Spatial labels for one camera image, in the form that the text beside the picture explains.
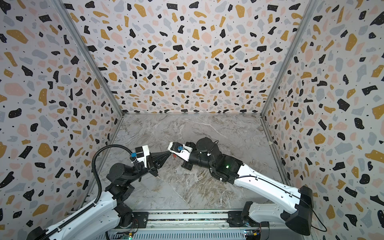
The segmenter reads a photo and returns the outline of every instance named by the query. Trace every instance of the wire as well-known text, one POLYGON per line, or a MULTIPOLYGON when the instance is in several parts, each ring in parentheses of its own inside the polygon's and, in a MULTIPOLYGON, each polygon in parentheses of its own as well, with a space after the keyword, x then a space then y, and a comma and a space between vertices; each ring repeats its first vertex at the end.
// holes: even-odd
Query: wire
POLYGON ((268 225, 268 237, 265 240, 267 240, 269 238, 269 233, 270 232, 271 232, 271 230, 269 229, 269 225, 268 225))
POLYGON ((106 240, 111 240, 111 239, 109 238, 109 236, 108 236, 108 231, 105 232, 105 239, 106 239, 106 240))
POLYGON ((97 187, 98 187, 98 194, 97 194, 95 201, 92 204, 89 204, 86 208, 84 208, 80 212, 76 213, 73 217, 71 217, 67 221, 63 222, 60 226, 58 226, 57 228, 55 228, 52 231, 50 231, 49 233, 47 233, 45 236, 41 237, 40 240, 45 240, 45 239, 49 238, 50 236, 52 236, 53 234, 57 233, 59 231, 59 229, 62 229, 63 227, 67 226, 70 222, 72 222, 73 220, 75 220, 80 215, 82 215, 83 213, 85 213, 86 211, 88 211, 89 209, 91 209, 92 207, 94 207, 97 204, 103 190, 102 190, 99 175, 97 174, 97 171, 96 171, 96 158, 98 157, 98 155, 102 151, 104 151, 105 149, 111 148, 111 147, 119 147, 119 148, 126 150, 130 154, 132 154, 132 151, 129 148, 127 148, 126 146, 123 146, 123 145, 118 145, 118 144, 111 144, 111 145, 104 146, 104 147, 100 148, 92 158, 92 172, 93 172, 93 175, 95 176, 97 187))
MULTIPOLYGON (((271 182, 269 182, 269 181, 267 181, 267 180, 265 180, 265 179, 256 177, 256 176, 241 176, 241 177, 236 177, 235 179, 233 179, 233 181, 236 180, 236 179, 243 178, 243 177, 254 177, 254 178, 260 179, 260 180, 262 180, 262 181, 264 181, 264 182, 267 182, 267 183, 271 184, 271 185, 274 186, 274 187, 277 187, 278 189, 284 191, 285 193, 288 193, 289 195, 292 195, 292 196, 296 197, 297 199, 301 200, 301 198, 299 198, 298 196, 295 196, 295 195, 291 194, 290 192, 287 192, 286 190, 280 188, 279 186, 277 186, 277 185, 275 185, 275 184, 273 184, 273 183, 271 183, 271 182)), ((321 231, 321 232, 326 232, 326 231, 328 231, 328 230, 327 230, 327 227, 326 227, 326 226, 323 224, 323 222, 319 219, 319 217, 317 216, 316 212, 313 210, 312 206, 310 206, 308 203, 306 203, 306 202, 303 201, 303 200, 301 200, 301 201, 302 201, 303 203, 305 203, 305 204, 312 210, 312 212, 313 212, 314 215, 316 216, 317 220, 319 220, 319 222, 323 225, 323 227, 325 228, 325 230, 318 229, 317 227, 314 227, 314 226, 312 226, 312 225, 311 225, 311 227, 313 227, 313 228, 315 228, 315 229, 317 229, 317 230, 319 230, 319 231, 321 231)))

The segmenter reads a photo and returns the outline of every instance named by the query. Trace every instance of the terrazzo pattern backdrop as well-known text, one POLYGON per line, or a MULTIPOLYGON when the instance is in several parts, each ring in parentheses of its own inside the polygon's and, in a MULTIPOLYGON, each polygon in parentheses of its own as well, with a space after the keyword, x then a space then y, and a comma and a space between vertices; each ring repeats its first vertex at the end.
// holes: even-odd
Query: terrazzo pattern backdrop
POLYGON ((49 1, 0 0, 0 239, 77 209, 120 120, 49 1))
POLYGON ((319 239, 384 239, 383 23, 383 1, 319 1, 265 116, 319 239))
POLYGON ((65 0, 124 112, 260 112, 308 0, 65 0))

